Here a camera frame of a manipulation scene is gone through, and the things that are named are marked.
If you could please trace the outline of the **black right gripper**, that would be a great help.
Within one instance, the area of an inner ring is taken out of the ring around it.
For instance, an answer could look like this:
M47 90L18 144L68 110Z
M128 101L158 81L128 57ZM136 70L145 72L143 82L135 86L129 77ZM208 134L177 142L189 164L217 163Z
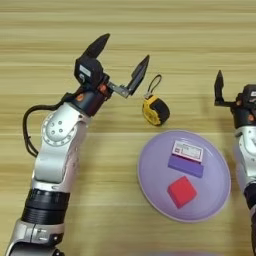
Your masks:
M225 101L222 95L224 78L219 70L214 83L215 106L230 107L236 129L243 126L256 126L256 101L250 102L242 98L236 98L235 102Z

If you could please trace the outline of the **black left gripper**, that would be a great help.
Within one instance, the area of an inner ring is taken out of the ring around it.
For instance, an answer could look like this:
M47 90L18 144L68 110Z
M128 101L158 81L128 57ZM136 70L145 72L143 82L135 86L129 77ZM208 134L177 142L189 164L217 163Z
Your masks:
M109 37L109 33L98 37L86 48L82 56L97 58L105 48ZM92 117L98 112L103 103L112 96L112 90L124 98L132 96L145 77L149 59L150 56L147 55L137 65L127 86L117 86L112 82L107 84L110 89L105 84L100 84L96 88L92 88L89 85L80 86L75 93L69 95L69 102L82 114Z

